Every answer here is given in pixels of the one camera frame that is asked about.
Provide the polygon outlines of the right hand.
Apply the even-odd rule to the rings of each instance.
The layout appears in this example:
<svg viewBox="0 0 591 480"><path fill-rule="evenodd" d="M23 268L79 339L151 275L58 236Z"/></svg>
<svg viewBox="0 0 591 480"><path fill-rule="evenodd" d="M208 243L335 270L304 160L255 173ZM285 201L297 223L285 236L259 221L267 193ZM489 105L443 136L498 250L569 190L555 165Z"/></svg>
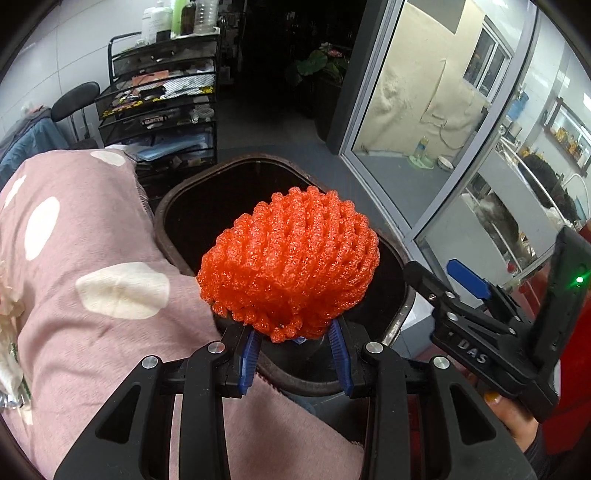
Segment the right hand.
<svg viewBox="0 0 591 480"><path fill-rule="evenodd" d="M536 439L539 422L524 407L496 391L487 390L483 399L508 429L521 451L525 453Z"/></svg>

